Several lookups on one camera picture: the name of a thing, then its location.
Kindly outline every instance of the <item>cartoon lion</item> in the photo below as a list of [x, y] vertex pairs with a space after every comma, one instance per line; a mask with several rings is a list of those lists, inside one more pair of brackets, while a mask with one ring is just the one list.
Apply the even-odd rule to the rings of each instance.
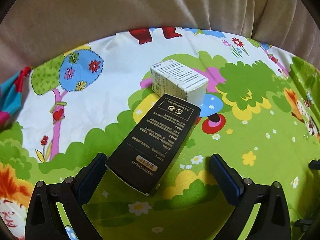
[[0, 163], [0, 215], [11, 233], [24, 240], [27, 208], [33, 185], [16, 178], [11, 165]]
[[304, 104], [298, 99], [296, 92], [294, 92], [292, 89], [284, 88], [284, 95], [292, 108], [292, 116], [305, 124], [309, 135], [316, 136], [316, 138], [320, 141], [319, 129], [311, 115], [306, 111]]

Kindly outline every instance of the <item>screw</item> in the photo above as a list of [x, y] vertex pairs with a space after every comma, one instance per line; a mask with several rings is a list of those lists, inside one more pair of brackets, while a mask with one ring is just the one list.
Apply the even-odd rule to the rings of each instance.
[[247, 184], [247, 185], [252, 184], [252, 180], [249, 179], [249, 178], [245, 178], [243, 181], [244, 181], [244, 183]]
[[37, 187], [42, 187], [43, 186], [43, 181], [39, 181], [38, 183], [37, 183]]
[[273, 185], [276, 187], [276, 188], [281, 188], [281, 184], [279, 183], [279, 182], [275, 182], [275, 183], [273, 183]]
[[66, 183], [71, 183], [71, 182], [73, 182], [73, 177], [67, 177], [64, 181]]

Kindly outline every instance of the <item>white box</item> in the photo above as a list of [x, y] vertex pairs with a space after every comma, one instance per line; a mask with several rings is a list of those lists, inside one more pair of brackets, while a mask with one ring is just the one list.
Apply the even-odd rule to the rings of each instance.
[[208, 78], [197, 71], [169, 59], [150, 67], [152, 90], [160, 97], [169, 94], [196, 106], [202, 104]]

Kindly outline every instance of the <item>red heart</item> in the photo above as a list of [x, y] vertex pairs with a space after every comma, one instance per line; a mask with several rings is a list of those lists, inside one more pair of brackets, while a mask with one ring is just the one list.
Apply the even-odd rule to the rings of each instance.
[[58, 111], [53, 112], [53, 119], [54, 119], [55, 121], [58, 121], [58, 120], [60, 120], [60, 118], [62, 117], [62, 115], [63, 115], [63, 109], [61, 108], [61, 109], [59, 109]]

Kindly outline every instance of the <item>blue shape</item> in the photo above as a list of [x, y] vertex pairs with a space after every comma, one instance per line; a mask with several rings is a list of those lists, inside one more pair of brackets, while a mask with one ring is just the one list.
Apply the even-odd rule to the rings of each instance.
[[78, 240], [78, 237], [76, 236], [76, 233], [74, 232], [74, 230], [71, 226], [65, 226], [65, 229], [66, 229], [67, 234], [71, 240]]
[[265, 50], [268, 50], [272, 47], [272, 45], [270, 45], [270, 44], [262, 43], [260, 41], [259, 41], [259, 43], [260, 43], [261, 47], [263, 47]]
[[[191, 31], [193, 32], [194, 34], [196, 34], [198, 32], [198, 29], [189, 29], [189, 28], [184, 28], [184, 30], [186, 31]], [[217, 37], [217, 38], [227, 38], [223, 32], [218, 32], [218, 31], [208, 31], [208, 30], [201, 30], [203, 32], [204, 35], [210, 35], [210, 36], [214, 36], [214, 37]]]
[[[87, 84], [85, 87], [88, 87], [100, 76], [103, 67], [103, 59], [91, 50], [81, 49], [73, 51], [72, 53], [79, 53], [79, 59], [76, 61], [76, 63], [72, 64], [69, 62], [70, 54], [68, 54], [62, 62], [59, 70], [60, 85], [64, 90], [67, 91], [75, 91], [76, 85], [81, 81], [86, 82]], [[92, 72], [92, 70], [89, 69], [89, 64], [94, 60], [97, 62], [100, 61], [97, 72]], [[65, 78], [68, 68], [72, 68], [74, 70], [74, 75], [70, 79]]]
[[206, 117], [219, 112], [223, 108], [223, 102], [215, 95], [205, 94], [200, 108], [201, 112], [199, 117]]
[[19, 75], [20, 72], [0, 85], [0, 111], [7, 112], [11, 116], [21, 107], [22, 94], [16, 91], [14, 84]]

